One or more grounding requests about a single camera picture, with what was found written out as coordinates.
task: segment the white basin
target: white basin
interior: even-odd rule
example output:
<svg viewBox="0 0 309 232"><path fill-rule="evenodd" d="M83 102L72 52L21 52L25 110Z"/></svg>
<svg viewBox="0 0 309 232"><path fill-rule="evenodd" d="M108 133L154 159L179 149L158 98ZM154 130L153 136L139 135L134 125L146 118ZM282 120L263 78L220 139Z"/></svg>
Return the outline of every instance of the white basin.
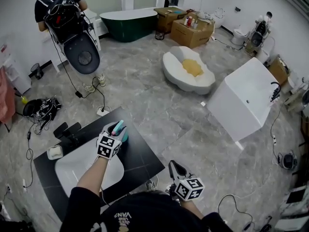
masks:
<svg viewBox="0 0 309 232"><path fill-rule="evenodd" d="M234 142L264 125L277 80L256 58L228 75L207 103Z"/></svg>
<svg viewBox="0 0 309 232"><path fill-rule="evenodd" d="M71 190L76 187L77 182L83 174L92 166L97 158L97 137L80 146L76 150L59 159L55 164L57 177L69 197ZM102 189L107 189L119 182L124 176L125 170L118 156L114 156L107 165Z"/></svg>

